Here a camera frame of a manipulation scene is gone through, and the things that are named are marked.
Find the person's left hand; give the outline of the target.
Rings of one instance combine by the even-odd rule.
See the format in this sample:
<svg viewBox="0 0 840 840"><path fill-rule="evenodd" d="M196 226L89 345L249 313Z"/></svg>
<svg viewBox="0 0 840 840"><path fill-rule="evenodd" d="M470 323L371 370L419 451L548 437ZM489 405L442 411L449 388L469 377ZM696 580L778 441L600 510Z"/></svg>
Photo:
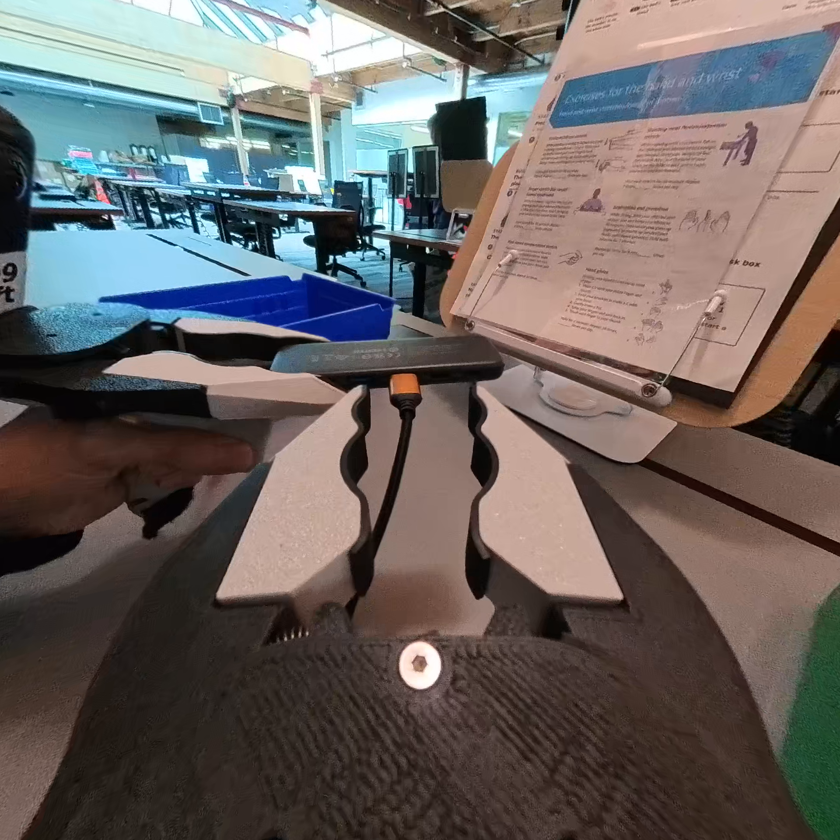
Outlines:
<svg viewBox="0 0 840 840"><path fill-rule="evenodd" d="M174 491L258 462L246 442L202 429L21 415L1 432L2 538L78 532L128 503L136 484Z"/></svg>

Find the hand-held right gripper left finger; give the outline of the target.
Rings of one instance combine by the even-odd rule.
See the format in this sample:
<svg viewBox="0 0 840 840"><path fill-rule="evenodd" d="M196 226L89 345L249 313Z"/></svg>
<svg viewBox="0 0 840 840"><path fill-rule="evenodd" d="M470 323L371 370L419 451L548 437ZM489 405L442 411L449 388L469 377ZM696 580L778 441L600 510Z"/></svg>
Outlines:
<svg viewBox="0 0 840 840"><path fill-rule="evenodd" d="M370 424L370 392L359 386L275 455L216 604L314 614L355 597L371 536L359 488Z"/></svg>

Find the green plastic bin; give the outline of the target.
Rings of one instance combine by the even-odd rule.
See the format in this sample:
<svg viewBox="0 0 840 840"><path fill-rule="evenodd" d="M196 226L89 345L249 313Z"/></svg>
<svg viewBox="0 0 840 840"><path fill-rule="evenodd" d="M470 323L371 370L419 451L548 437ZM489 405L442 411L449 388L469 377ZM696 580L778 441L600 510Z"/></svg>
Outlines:
<svg viewBox="0 0 840 840"><path fill-rule="evenodd" d="M839 590L817 609L782 748L794 800L822 839L839 838Z"/></svg>

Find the printed instruction sheets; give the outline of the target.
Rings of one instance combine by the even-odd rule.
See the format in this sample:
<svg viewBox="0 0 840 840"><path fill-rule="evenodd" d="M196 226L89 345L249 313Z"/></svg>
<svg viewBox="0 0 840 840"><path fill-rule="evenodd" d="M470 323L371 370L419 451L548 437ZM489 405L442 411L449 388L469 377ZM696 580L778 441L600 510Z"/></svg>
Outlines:
<svg viewBox="0 0 840 840"><path fill-rule="evenodd" d="M580 2L451 315L725 394L838 204L838 2Z"/></svg>

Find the white wooden-edged table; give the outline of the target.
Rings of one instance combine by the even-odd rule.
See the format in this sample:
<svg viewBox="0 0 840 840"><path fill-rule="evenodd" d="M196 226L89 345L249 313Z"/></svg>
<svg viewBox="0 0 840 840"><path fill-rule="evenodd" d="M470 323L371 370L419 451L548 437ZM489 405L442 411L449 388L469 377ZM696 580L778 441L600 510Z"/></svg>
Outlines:
<svg viewBox="0 0 840 840"><path fill-rule="evenodd" d="M306 272L186 231L34 232L28 241L25 304L47 308L251 277L298 280Z"/></svg>

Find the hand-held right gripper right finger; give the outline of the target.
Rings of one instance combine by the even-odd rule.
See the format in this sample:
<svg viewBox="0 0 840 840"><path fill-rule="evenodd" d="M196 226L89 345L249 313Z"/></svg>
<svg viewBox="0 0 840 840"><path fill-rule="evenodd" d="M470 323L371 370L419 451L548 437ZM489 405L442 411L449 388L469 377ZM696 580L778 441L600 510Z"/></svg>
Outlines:
<svg viewBox="0 0 840 840"><path fill-rule="evenodd" d="M469 467L478 482L467 531L467 584L538 631L555 606L624 601L565 457L481 385L469 391Z"/></svg>

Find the black office chair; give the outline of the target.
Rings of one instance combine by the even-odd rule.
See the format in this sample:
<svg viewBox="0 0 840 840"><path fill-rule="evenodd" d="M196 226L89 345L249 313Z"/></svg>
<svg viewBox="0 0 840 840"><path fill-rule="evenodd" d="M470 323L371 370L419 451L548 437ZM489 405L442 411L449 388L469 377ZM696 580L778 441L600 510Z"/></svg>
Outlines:
<svg viewBox="0 0 840 840"><path fill-rule="evenodd" d="M374 226L367 224L364 196L359 182L335 182L331 206L327 213L311 222L312 234L303 242L314 250L317 272L337 278L339 274L356 280L360 288L367 288L362 274L340 262L340 257L357 255L361 259L372 250L382 259L385 252L372 244Z"/></svg>

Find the blue plastic bin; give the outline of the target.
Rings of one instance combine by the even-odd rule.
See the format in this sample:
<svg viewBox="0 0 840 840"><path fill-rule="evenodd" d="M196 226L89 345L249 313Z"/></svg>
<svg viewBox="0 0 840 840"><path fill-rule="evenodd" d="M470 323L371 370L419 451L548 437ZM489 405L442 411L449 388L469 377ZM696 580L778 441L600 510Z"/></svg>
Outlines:
<svg viewBox="0 0 840 840"><path fill-rule="evenodd" d="M395 301L370 290L305 273L101 297L149 310L203 313L309 333L334 342L384 340Z"/></svg>

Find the wooden document stand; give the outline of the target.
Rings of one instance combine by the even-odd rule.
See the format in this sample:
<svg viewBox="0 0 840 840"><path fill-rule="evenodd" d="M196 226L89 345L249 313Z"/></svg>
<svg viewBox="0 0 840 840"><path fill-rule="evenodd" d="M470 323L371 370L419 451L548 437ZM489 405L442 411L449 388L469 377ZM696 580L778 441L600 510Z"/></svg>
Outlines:
<svg viewBox="0 0 840 840"><path fill-rule="evenodd" d="M496 399L599 455L629 464L648 457L678 424L736 427L783 402L838 323L838 204L738 390L725 394L682 381L675 372L656 377L452 316L517 146L492 172L440 300L447 326L488 339L515 361L489 384Z"/></svg>

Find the black cable orange plugs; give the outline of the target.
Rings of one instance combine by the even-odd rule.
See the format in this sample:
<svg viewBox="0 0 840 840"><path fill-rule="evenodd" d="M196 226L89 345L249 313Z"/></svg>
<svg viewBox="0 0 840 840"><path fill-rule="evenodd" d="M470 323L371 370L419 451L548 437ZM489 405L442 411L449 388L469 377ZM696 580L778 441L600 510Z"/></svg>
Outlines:
<svg viewBox="0 0 840 840"><path fill-rule="evenodd" d="M400 417L400 433L385 494L376 520L370 533L364 536L361 545L352 549L349 553L353 595L347 602L345 609L350 618L354 616L361 598L365 597L371 588L375 573L375 558L392 518L403 480L417 408L423 400L422 389L415 374L394 374L388 387L391 405L397 410Z"/></svg>

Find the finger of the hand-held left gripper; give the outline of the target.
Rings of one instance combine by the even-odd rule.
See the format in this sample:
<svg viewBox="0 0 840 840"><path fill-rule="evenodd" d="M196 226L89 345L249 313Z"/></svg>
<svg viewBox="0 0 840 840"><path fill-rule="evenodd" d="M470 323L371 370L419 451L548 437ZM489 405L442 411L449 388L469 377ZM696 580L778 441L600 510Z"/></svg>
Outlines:
<svg viewBox="0 0 840 840"><path fill-rule="evenodd" d="M174 351L121 360L105 368L104 374L200 385L210 416L225 421L319 415L345 396L339 388L313 374L284 374L254 365L213 364Z"/></svg>
<svg viewBox="0 0 840 840"><path fill-rule="evenodd" d="M274 358L290 347L329 341L252 321L179 318L173 330L176 348L196 358Z"/></svg>

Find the dark grey usb hub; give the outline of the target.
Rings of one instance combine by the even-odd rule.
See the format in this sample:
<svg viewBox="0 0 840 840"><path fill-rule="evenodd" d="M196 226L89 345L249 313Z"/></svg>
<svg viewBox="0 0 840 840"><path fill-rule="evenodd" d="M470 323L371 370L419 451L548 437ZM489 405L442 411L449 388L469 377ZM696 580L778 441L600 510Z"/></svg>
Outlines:
<svg viewBox="0 0 840 840"><path fill-rule="evenodd" d="M504 361L482 337L448 336L359 342L299 343L279 351L269 368L288 375L315 375L345 391L387 387L410 374L420 385L493 381Z"/></svg>

